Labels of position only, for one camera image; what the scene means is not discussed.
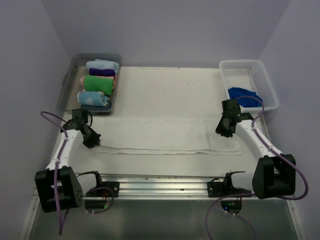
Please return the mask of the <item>white towel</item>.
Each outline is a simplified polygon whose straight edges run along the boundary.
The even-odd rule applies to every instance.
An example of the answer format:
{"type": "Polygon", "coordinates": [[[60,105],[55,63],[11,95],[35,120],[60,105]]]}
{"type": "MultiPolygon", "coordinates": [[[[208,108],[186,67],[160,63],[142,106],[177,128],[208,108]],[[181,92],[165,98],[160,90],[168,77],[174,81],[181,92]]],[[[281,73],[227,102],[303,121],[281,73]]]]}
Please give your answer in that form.
{"type": "Polygon", "coordinates": [[[215,130],[219,120],[201,118],[96,117],[93,129],[100,146],[96,153],[178,155],[241,155],[238,137],[226,138],[215,130]]]}

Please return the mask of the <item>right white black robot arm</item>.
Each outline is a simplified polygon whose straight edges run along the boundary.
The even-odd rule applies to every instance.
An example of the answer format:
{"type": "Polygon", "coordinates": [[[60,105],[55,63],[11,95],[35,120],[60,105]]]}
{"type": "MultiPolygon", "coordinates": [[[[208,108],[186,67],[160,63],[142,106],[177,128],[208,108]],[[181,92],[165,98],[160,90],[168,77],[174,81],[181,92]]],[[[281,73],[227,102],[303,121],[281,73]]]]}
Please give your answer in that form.
{"type": "Polygon", "coordinates": [[[215,132],[226,138],[239,137],[256,160],[255,170],[226,173],[223,192],[235,196],[253,192],[259,199],[293,195],[296,189],[295,158],[283,154],[260,131],[249,112],[242,112],[236,99],[222,101],[222,117],[215,132]]]}

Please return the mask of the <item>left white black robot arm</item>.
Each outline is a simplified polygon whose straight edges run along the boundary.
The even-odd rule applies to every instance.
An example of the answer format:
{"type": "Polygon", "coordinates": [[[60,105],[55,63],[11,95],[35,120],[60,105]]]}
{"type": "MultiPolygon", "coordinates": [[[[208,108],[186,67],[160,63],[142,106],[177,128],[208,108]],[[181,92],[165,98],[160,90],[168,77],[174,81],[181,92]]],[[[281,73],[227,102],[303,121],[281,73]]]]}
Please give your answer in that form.
{"type": "Polygon", "coordinates": [[[42,210],[45,213],[79,208],[88,192],[103,193],[104,184],[98,171],[76,176],[72,164],[81,146],[93,149],[100,146],[101,135],[91,125],[92,114],[85,109],[72,110],[72,118],[60,127],[58,148],[45,170],[35,174],[35,184],[42,210]]]}

